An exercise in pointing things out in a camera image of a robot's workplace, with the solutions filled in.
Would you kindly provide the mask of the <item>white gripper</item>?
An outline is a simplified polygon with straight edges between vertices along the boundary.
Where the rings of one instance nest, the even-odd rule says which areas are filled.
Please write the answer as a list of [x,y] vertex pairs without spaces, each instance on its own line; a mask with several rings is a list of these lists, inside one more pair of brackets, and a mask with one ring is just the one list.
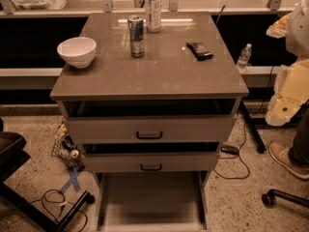
[[275,79],[266,122],[281,127],[290,122],[303,104],[309,101],[309,59],[291,66],[282,65]]

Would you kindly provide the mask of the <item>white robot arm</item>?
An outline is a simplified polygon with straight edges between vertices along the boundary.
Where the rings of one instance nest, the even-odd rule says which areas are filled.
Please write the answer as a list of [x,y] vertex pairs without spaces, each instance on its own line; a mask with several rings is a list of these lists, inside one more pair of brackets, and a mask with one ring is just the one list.
[[279,68],[274,95],[267,107],[266,122],[280,127],[290,122],[309,100],[309,0],[301,0],[291,13],[269,26],[267,35],[285,37],[287,51],[296,56],[289,67]]

